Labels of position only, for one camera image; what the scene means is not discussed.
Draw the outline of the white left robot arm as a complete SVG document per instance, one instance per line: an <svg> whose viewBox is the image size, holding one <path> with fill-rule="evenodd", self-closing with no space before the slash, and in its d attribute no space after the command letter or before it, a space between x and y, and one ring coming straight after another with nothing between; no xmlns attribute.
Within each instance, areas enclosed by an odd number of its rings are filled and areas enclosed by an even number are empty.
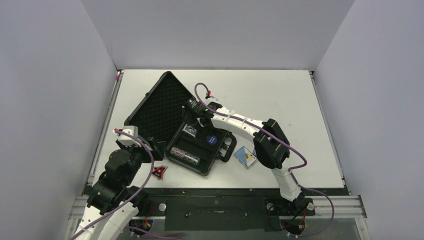
<svg viewBox="0 0 424 240"><path fill-rule="evenodd" d="M144 142L121 134L116 144L119 149L109 155L104 172L91 187L73 240L115 240L132 217L149 210L148 194L143 190L148 180L140 187L131 183L143 163L150 164L152 172L154 163L164 159L166 142L152 137Z"/></svg>

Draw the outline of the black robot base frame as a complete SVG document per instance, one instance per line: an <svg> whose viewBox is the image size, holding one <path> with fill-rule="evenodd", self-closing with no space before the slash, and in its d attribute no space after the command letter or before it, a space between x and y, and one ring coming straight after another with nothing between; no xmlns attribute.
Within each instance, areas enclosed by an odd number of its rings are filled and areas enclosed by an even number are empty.
<svg viewBox="0 0 424 240"><path fill-rule="evenodd" d="M346 190L305 190L289 201L276 188L146 188L131 202L138 213L130 226L152 227L164 218L166 231L302 230L306 217L334 219Z"/></svg>

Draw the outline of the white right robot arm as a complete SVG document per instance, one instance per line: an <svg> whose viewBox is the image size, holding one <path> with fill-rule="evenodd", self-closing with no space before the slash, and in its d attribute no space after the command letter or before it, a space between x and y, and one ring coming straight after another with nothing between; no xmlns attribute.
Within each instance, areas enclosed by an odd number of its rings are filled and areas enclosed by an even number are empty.
<svg viewBox="0 0 424 240"><path fill-rule="evenodd" d="M279 188L283 209L292 216L313 211L314 204L306 198L294 179L291 170L284 167L294 149L279 124L274 119L254 120L229 110L217 102L204 105L195 98L182 105L183 120L200 127L214 127L236 134L254 146L256 159L270 169Z"/></svg>

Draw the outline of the yellow-blue chip stack bottom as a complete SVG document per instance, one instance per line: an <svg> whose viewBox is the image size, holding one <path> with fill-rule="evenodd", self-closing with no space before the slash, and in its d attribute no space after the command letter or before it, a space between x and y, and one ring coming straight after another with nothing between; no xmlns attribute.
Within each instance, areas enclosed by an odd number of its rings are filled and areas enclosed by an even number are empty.
<svg viewBox="0 0 424 240"><path fill-rule="evenodd" d="M188 161L189 163L196 165L196 166L198 166L201 162L201 159L198 156L193 155L191 153L186 154L183 158L186 161Z"/></svg>

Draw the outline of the blue patterned card deck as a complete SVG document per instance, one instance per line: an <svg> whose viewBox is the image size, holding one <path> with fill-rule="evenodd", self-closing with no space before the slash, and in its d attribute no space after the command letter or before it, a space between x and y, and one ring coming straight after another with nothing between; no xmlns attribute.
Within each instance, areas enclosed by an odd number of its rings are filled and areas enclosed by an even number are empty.
<svg viewBox="0 0 424 240"><path fill-rule="evenodd" d="M185 133L187 133L188 135L192 136L193 138L196 137L197 132L198 132L198 130L195 127L193 127L191 125L188 125L188 124L186 124L183 127L182 131L185 132Z"/></svg>

